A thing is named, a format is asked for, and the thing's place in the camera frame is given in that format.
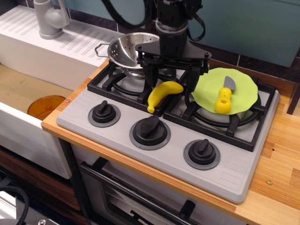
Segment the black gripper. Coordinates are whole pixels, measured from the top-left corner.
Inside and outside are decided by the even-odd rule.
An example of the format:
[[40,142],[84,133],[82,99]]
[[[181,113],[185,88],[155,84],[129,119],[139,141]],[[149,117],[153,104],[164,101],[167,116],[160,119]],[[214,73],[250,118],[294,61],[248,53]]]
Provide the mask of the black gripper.
[[166,65],[173,68],[183,68],[187,72],[187,92],[195,90],[201,74],[209,70],[211,53],[196,48],[188,40],[188,26],[170,27],[157,25],[159,40],[137,44],[138,63],[142,65],[145,79],[149,86],[155,87],[158,82],[158,67]]

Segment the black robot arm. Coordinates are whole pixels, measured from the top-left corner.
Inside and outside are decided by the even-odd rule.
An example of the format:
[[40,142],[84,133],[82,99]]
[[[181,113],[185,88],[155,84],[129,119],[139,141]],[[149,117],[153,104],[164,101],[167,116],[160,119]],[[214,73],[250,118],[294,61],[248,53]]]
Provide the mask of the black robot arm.
[[137,63],[143,68],[149,86],[155,87],[160,68],[182,69],[187,72],[187,92],[195,90],[199,77],[209,70],[210,52],[188,40],[188,24],[197,18],[200,0],[158,0],[156,29],[159,40],[138,44]]

